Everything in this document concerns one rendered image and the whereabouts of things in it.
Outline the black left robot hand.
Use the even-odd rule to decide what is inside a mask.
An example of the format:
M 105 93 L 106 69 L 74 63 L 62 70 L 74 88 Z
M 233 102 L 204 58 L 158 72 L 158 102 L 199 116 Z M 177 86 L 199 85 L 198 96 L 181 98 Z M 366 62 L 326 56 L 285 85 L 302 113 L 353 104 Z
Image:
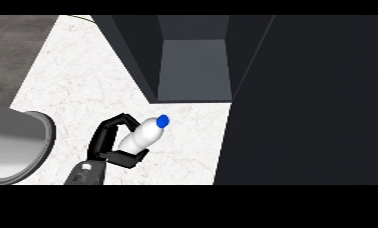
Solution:
M 149 150 L 144 149 L 137 154 L 131 154 L 122 150 L 112 150 L 119 125 L 125 125 L 128 130 L 134 132 L 140 123 L 124 113 L 105 120 L 99 124 L 90 140 L 87 159 L 93 161 L 106 161 L 113 165 L 131 169 L 143 160 Z

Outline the white blue-capped water bottle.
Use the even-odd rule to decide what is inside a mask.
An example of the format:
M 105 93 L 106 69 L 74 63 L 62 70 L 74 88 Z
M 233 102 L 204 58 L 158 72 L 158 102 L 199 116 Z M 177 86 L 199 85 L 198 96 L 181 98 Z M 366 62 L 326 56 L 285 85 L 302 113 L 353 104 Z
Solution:
M 146 119 L 121 140 L 118 149 L 136 155 L 159 140 L 168 124 L 170 118 L 167 115 Z

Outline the dark grey open cabinet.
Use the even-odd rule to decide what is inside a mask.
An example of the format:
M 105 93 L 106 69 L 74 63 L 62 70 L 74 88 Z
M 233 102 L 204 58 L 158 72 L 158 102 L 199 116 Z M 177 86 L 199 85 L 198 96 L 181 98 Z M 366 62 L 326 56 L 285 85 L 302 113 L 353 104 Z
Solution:
M 270 15 L 96 15 L 94 23 L 152 103 L 230 102 Z

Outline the dark grey cabinet door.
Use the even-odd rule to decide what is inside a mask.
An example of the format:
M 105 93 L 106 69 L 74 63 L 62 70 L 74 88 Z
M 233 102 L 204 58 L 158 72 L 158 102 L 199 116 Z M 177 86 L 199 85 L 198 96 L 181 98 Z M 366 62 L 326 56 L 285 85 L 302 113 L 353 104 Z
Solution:
M 378 184 L 378 16 L 274 18 L 230 106 L 218 184 Z

